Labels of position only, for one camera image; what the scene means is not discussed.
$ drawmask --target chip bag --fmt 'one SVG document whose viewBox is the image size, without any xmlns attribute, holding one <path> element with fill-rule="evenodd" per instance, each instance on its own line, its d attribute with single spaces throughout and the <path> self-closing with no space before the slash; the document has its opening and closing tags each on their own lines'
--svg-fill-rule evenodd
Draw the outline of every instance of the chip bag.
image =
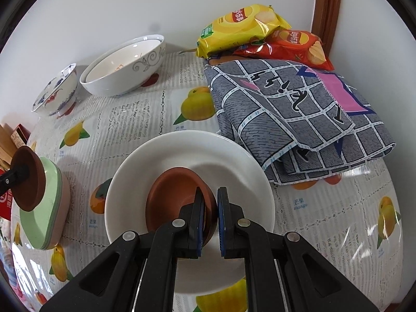
<svg viewBox="0 0 416 312">
<path fill-rule="evenodd" d="M 234 55 L 298 61 L 311 68 L 334 70 L 322 49 L 321 39 L 303 30 L 276 30 L 264 40 L 240 46 Z"/>
<path fill-rule="evenodd" d="M 208 58 L 211 54 L 238 47 L 250 40 L 262 40 L 272 31 L 290 28 L 272 7 L 261 4 L 233 11 L 208 25 L 197 42 L 196 55 Z"/>
</svg>

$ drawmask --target blue and white porcelain bowl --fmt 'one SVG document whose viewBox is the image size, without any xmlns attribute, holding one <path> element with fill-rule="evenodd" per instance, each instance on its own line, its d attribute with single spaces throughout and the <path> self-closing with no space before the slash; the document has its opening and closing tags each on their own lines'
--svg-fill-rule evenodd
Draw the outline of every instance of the blue and white porcelain bowl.
<svg viewBox="0 0 416 312">
<path fill-rule="evenodd" d="M 62 116 L 74 104 L 76 97 L 76 64 L 72 63 L 49 81 L 32 105 L 39 115 Z"/>
<path fill-rule="evenodd" d="M 141 36 L 97 58 L 84 70 L 80 82 L 93 95 L 122 95 L 146 82 L 164 58 L 162 35 Z"/>
</svg>

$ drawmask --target yellow chip bag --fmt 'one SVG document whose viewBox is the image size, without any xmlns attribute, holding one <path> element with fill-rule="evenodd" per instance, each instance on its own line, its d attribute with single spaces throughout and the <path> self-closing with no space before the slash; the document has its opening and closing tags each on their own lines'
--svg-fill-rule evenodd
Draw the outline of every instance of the yellow chip bag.
<svg viewBox="0 0 416 312">
<path fill-rule="evenodd" d="M 290 24 L 272 7 L 253 4 L 222 16 L 207 26 L 197 42 L 196 55 L 211 54 L 238 47 L 251 40 L 263 40 L 276 29 L 290 29 Z"/>
</svg>

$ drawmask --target red package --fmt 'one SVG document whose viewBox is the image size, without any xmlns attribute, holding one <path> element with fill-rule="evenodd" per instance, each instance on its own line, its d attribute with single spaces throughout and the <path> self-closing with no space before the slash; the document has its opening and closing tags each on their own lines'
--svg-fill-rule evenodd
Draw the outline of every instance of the red package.
<svg viewBox="0 0 416 312">
<path fill-rule="evenodd" d="M 0 175 L 4 174 L 4 171 L 0 169 Z M 9 189 L 4 195 L 0 196 L 0 217 L 10 220 L 12 215 L 12 191 Z"/>
<path fill-rule="evenodd" d="M 264 40 L 256 39 L 238 47 L 234 55 L 297 61 L 311 68 L 334 70 L 321 39 L 303 30 L 276 30 Z"/>
</svg>

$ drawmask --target wooden trim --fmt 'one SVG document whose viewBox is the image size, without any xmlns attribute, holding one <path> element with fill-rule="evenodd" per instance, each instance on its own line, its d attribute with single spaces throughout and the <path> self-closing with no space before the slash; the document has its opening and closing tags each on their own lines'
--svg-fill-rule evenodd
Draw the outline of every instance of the wooden trim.
<svg viewBox="0 0 416 312">
<path fill-rule="evenodd" d="M 312 33 L 322 40 L 326 54 L 331 51 L 334 40 L 341 0 L 315 0 L 315 12 L 312 23 Z"/>
</svg>

